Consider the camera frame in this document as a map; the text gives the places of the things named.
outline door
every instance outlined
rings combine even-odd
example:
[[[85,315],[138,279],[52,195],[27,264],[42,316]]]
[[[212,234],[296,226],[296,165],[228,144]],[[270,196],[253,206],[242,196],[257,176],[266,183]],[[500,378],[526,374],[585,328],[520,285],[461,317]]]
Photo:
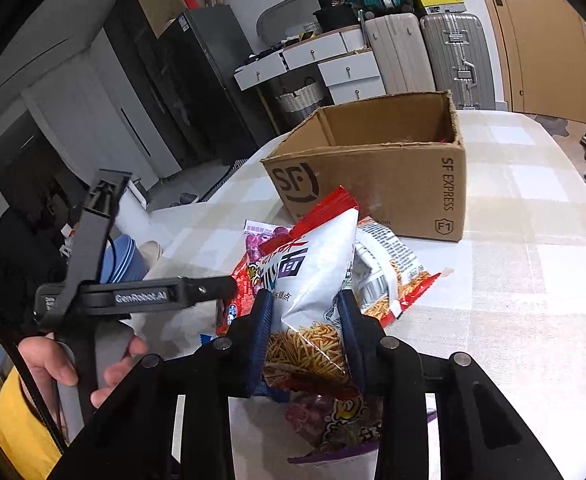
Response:
[[[586,124],[586,26],[578,13],[565,0],[486,3],[510,109]]]

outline checkered tablecloth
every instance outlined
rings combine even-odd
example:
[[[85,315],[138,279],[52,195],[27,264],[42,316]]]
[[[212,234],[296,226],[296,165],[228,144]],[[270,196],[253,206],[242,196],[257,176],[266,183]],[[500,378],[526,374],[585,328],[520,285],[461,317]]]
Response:
[[[451,269],[387,329],[418,351],[469,352],[541,441],[565,480],[586,476],[586,185],[536,122],[506,112],[460,112],[467,148],[467,217],[457,244],[406,239],[431,272]],[[264,146],[208,203],[185,206],[184,229],[148,278],[230,272],[245,219],[291,225],[259,160]],[[195,351],[214,331],[214,305],[139,316],[165,357]],[[372,478],[371,460],[301,472],[309,451],[266,399],[232,400],[238,479]],[[439,478],[437,431],[431,478]]]

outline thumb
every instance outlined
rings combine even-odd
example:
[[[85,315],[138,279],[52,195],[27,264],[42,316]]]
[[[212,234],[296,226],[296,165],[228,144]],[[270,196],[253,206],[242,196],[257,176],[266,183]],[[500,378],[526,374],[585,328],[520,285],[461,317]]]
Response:
[[[68,360],[66,352],[54,340],[40,336],[23,339],[18,349],[38,390],[44,397],[44,402],[52,409],[54,407],[52,378],[66,386],[77,384],[77,373]]]

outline metal screw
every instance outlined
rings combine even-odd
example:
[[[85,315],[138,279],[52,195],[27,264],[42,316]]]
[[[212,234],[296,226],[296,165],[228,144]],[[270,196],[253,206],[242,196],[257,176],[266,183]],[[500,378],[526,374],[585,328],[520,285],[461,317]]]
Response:
[[[233,346],[233,342],[228,337],[213,339],[213,348],[215,350],[228,350],[231,346]]]
[[[155,368],[160,364],[160,356],[158,354],[148,354],[142,357],[141,365],[144,368]]]
[[[453,360],[460,366],[468,366],[471,364],[471,356],[464,352],[458,352],[453,356]]]
[[[382,339],[379,340],[379,343],[384,346],[384,348],[394,350],[400,346],[400,339],[393,337],[392,335],[385,335]]]

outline open cardboard box on refrigerator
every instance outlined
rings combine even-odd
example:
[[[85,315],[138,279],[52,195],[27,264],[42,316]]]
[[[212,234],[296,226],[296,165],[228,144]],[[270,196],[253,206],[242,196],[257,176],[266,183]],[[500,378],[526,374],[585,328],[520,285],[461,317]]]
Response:
[[[296,220],[343,186],[398,235],[462,238],[467,161],[449,92],[318,108],[262,164]]]

